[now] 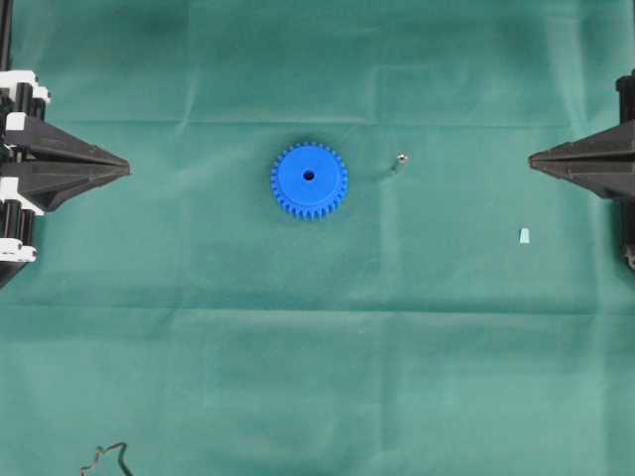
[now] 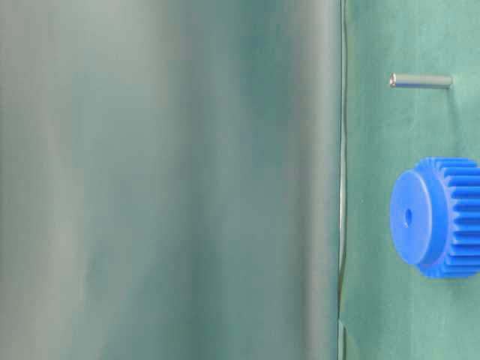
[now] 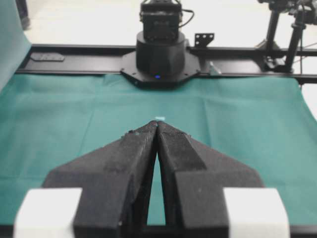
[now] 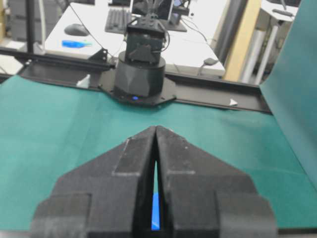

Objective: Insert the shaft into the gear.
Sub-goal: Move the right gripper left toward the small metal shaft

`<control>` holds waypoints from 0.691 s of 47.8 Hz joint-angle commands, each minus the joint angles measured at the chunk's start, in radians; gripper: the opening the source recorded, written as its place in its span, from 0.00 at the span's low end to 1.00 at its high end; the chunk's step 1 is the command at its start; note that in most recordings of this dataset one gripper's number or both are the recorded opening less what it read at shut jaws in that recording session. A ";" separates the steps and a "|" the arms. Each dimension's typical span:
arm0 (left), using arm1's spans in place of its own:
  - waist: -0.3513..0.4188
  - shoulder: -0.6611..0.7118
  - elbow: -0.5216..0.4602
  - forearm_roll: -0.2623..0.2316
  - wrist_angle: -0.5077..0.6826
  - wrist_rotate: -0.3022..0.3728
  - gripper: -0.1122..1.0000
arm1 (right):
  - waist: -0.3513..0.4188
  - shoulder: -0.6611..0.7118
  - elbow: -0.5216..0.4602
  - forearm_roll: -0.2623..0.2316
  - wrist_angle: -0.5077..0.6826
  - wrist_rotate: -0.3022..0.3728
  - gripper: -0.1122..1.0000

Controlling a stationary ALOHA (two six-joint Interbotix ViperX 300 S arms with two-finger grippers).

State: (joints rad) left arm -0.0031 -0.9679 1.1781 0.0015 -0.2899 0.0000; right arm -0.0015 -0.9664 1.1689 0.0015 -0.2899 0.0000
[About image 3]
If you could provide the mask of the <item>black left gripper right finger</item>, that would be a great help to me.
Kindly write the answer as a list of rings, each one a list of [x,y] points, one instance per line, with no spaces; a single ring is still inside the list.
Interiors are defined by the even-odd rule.
[[[158,123],[158,158],[168,225],[182,230],[226,230],[225,187],[260,187],[253,168]]]

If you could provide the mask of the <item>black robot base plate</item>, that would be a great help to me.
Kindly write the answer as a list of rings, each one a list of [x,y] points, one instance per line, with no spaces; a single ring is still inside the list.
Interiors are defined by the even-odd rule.
[[[120,72],[139,87],[171,88],[200,71],[199,58],[186,49],[137,47],[123,55]]]

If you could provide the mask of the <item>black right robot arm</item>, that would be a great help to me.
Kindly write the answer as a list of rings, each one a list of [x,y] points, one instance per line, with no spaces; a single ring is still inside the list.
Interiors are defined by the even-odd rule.
[[[183,8],[170,0],[143,1],[137,36],[136,67],[151,76],[182,75],[185,50]],[[169,232],[187,236],[250,235],[261,218],[257,206],[264,190],[259,174],[163,122],[147,125],[137,149],[133,182],[138,185],[161,163]]]

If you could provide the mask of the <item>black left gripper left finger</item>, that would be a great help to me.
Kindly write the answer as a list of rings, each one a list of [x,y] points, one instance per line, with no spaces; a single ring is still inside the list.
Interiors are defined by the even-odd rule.
[[[146,224],[156,148],[157,122],[52,169],[44,188],[82,188],[76,231],[138,230]]]

